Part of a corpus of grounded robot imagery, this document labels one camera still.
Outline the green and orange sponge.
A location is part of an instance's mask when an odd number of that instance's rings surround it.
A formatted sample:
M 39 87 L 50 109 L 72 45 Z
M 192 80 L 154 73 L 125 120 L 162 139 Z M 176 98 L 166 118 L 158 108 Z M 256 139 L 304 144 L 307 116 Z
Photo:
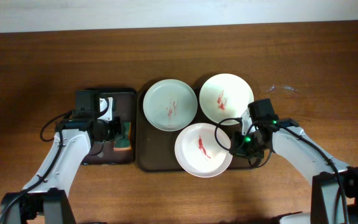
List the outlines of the green and orange sponge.
M 124 122 L 122 127 L 122 134 L 119 139 L 114 142 L 114 151 L 131 151 L 131 122 Z

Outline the cream white plate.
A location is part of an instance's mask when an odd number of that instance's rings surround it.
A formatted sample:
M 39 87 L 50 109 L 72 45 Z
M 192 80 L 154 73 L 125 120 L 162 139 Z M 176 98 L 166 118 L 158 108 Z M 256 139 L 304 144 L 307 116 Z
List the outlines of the cream white plate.
M 237 75 L 222 73 L 205 81 L 199 94 L 203 113 L 214 123 L 226 118 L 249 117 L 248 104 L 254 101 L 249 84 Z

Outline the pink white plate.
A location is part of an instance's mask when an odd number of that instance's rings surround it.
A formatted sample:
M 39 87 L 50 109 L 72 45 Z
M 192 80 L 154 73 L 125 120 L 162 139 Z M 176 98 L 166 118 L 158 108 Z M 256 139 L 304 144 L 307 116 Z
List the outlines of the pink white plate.
M 196 123 L 183 129 L 175 141 L 175 157 L 189 174 L 201 178 L 223 173 L 232 162 L 228 135 L 215 125 Z

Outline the pale green plate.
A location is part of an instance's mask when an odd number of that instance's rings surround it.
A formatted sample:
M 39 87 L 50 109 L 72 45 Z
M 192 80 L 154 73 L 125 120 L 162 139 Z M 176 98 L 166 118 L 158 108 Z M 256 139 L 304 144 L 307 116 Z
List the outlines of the pale green plate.
M 198 100 L 194 90 L 185 82 L 165 79 L 146 91 L 142 106 L 152 126 L 162 131 L 178 131 L 195 118 Z

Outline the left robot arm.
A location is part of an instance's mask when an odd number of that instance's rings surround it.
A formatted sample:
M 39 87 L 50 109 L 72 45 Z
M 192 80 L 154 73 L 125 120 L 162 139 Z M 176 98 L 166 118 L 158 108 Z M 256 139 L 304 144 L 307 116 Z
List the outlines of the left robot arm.
M 41 214 L 45 223 L 75 223 L 68 193 L 83 159 L 95 142 L 127 141 L 130 122 L 70 119 L 56 125 L 52 147 L 42 165 L 20 192 L 1 201 L 0 223 L 27 223 Z

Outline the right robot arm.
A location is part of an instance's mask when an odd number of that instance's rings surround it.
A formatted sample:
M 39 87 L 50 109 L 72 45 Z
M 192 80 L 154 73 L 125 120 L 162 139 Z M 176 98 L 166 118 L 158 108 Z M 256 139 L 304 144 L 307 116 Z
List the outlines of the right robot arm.
M 275 223 L 358 223 L 358 167 L 336 159 L 312 141 L 292 119 L 256 121 L 255 131 L 236 132 L 229 152 L 244 159 L 256 159 L 264 152 L 286 159 L 311 185 L 310 212 L 288 213 Z

